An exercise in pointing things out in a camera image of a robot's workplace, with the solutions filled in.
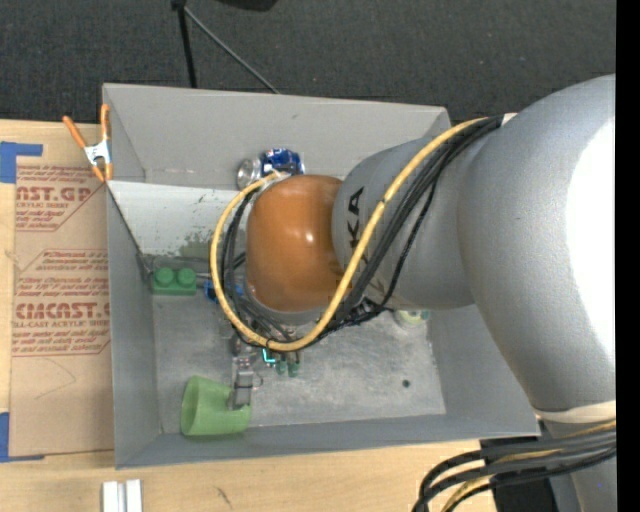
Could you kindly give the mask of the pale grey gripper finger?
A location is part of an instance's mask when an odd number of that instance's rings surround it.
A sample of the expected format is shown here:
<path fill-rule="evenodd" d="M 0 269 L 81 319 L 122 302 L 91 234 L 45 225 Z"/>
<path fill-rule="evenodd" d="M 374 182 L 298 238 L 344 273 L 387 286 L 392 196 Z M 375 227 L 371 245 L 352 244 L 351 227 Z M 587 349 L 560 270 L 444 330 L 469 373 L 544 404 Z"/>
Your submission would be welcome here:
<path fill-rule="evenodd" d="M 247 358 L 234 360 L 233 406 L 244 407 L 251 403 L 252 364 Z"/>

